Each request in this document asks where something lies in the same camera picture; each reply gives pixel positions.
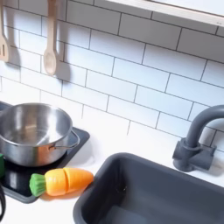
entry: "tile backsplash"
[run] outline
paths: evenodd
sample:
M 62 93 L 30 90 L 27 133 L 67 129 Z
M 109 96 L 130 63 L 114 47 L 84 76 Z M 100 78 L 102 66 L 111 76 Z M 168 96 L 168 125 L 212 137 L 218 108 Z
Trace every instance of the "tile backsplash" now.
M 86 121 L 125 136 L 142 129 L 177 140 L 199 112 L 224 104 L 224 28 L 105 0 L 59 0 L 59 65 L 51 77 L 43 63 L 47 0 L 4 4 L 7 102 L 51 103 L 78 127 Z M 209 123 L 200 142 L 224 152 L 224 119 Z

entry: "faucet base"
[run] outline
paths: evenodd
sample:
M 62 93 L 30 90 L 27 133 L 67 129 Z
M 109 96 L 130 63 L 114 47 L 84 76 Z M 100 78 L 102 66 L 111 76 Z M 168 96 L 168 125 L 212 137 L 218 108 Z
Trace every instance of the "faucet base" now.
M 174 159 L 172 163 L 173 163 L 174 167 L 181 172 L 192 172 L 195 170 L 193 165 L 182 164 L 182 161 L 179 161 L 177 159 Z
M 215 148 L 203 150 L 199 143 L 197 147 L 189 147 L 186 144 L 186 139 L 182 138 L 173 153 L 173 164 L 182 172 L 191 172 L 196 167 L 209 170 L 214 159 L 214 151 Z

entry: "cooking pot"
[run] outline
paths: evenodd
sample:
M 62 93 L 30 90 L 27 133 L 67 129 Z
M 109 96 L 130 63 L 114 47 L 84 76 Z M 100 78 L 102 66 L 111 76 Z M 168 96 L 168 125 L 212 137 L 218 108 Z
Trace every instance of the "cooking pot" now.
M 17 165 L 49 165 L 80 143 L 70 116 L 42 103 L 13 106 L 0 114 L 0 150 Z M 68 144 L 70 134 L 77 138 Z

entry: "wooden spoon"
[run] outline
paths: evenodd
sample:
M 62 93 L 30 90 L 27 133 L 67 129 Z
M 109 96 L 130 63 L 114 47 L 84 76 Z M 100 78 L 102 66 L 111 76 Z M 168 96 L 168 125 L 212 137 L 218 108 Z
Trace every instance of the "wooden spoon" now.
M 48 0 L 48 21 L 47 21 L 47 48 L 44 55 L 45 70 L 48 74 L 54 75 L 57 68 L 57 5 L 56 0 Z
M 9 45 L 4 36 L 4 0 L 0 0 L 0 60 L 8 62 L 10 59 Z

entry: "pot handle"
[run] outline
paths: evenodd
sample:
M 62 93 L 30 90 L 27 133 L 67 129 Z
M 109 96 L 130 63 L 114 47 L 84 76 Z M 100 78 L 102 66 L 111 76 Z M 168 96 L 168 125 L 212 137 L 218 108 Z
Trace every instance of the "pot handle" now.
M 72 130 L 71 133 L 77 137 L 77 142 L 69 146 L 53 146 L 50 150 L 69 150 L 80 144 L 80 137 Z
M 5 203 L 5 197 L 4 197 L 4 190 L 3 188 L 0 186 L 0 201 L 1 201 L 1 206 L 2 206 L 2 213 L 0 215 L 0 222 L 4 217 L 4 212 L 5 212 L 5 208 L 6 208 L 6 203 Z

